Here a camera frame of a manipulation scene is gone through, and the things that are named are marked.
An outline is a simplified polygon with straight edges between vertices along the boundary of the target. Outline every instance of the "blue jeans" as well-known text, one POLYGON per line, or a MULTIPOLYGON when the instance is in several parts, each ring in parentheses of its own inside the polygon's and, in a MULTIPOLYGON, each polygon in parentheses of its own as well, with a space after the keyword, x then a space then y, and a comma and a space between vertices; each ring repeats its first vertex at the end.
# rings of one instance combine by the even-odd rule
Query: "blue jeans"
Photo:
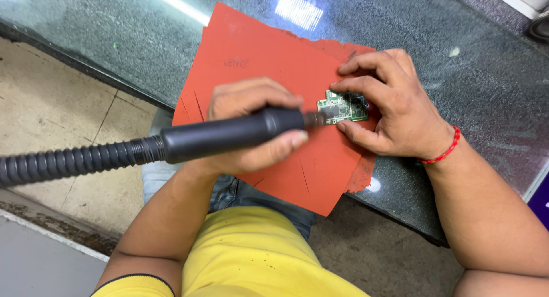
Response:
MULTIPOLYGON (((158 109, 149 135, 156 135, 162 128, 171 126, 172 118, 173 115, 169 112, 158 109)), ((184 163, 171 165, 164 161, 143 165, 141 175, 144 202, 147 203, 182 165, 184 163)), ((236 206, 261 206, 276 210, 292 222, 305 240, 309 239, 316 216, 312 211, 259 191, 233 175, 220 175, 211 194, 208 213, 236 206)))

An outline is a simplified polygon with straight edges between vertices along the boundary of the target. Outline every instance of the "purple object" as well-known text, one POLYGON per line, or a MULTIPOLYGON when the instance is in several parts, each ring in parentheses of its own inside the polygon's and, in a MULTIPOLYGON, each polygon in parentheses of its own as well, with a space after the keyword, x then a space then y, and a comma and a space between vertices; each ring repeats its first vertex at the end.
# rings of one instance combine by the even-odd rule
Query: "purple object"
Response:
POLYGON ((532 196, 528 202, 528 206, 538 216, 541 223, 545 225, 545 228, 549 230, 549 175, 545 176, 545 179, 541 182, 540 186, 536 190, 536 193, 532 196))

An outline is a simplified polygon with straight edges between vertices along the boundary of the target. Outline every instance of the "red string bracelet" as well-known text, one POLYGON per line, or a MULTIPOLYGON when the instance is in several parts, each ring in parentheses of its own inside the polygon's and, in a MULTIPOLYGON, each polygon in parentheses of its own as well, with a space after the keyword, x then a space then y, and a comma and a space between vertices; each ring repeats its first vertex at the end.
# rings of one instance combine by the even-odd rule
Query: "red string bracelet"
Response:
POLYGON ((422 164, 431 164, 434 162, 438 162, 444 159, 445 157, 447 157, 449 153, 452 152, 452 150, 457 146, 457 142, 460 140, 460 136, 461 136, 460 135, 461 130, 457 126, 453 126, 453 128, 456 130, 456 134, 454 135, 452 145, 449 147, 448 150, 446 150, 441 156, 435 158, 434 160, 422 160, 422 159, 417 159, 417 160, 420 161, 422 164))

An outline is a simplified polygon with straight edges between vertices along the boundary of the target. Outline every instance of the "yellow shirt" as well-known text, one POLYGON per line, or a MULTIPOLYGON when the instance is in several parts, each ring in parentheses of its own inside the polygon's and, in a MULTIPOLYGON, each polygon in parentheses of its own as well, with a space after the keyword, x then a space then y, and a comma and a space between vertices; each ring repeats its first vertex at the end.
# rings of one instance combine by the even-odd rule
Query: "yellow shirt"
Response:
MULTIPOLYGON (((206 217, 183 267, 182 291, 188 297, 367 296, 322 268, 293 224, 264 207, 232 207, 206 217)), ((172 293, 159 279, 132 276, 93 294, 104 296, 172 293)))

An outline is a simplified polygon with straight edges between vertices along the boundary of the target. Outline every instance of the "circuit board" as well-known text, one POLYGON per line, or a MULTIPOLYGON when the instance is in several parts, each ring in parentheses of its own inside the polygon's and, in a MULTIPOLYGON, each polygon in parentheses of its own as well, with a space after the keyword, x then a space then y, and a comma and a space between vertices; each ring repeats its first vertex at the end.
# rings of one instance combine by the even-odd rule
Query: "circuit board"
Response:
POLYGON ((326 124, 337 124, 341 120, 368 120, 368 103, 364 96, 356 93, 333 93, 326 90, 326 99, 317 102, 317 108, 323 112, 326 124))

